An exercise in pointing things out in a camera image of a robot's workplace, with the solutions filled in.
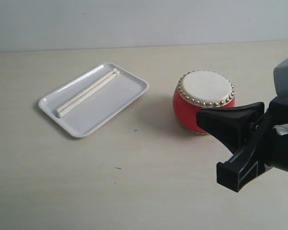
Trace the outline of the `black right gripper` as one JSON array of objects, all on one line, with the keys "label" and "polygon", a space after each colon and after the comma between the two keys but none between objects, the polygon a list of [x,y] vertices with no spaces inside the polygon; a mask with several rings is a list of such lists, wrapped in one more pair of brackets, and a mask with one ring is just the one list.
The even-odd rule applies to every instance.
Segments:
[{"label": "black right gripper", "polygon": [[218,184],[239,192],[265,172],[265,165],[288,172],[288,97],[275,97],[265,113],[263,102],[202,108],[196,123],[235,153],[216,165]]}]

